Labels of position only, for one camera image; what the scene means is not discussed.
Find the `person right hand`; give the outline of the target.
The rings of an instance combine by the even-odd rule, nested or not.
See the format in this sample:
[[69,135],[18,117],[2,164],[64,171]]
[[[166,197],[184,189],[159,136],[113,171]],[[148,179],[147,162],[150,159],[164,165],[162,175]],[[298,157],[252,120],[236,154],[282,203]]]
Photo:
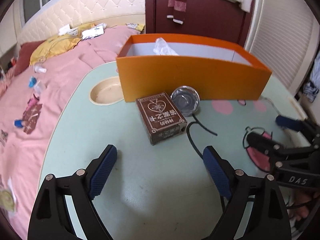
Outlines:
[[290,211],[290,217],[294,218],[296,221],[307,218],[309,215],[309,209],[306,205],[302,206],[302,204],[305,204],[318,196],[319,192],[296,190],[293,198],[293,204],[294,206],[299,205],[299,207]]

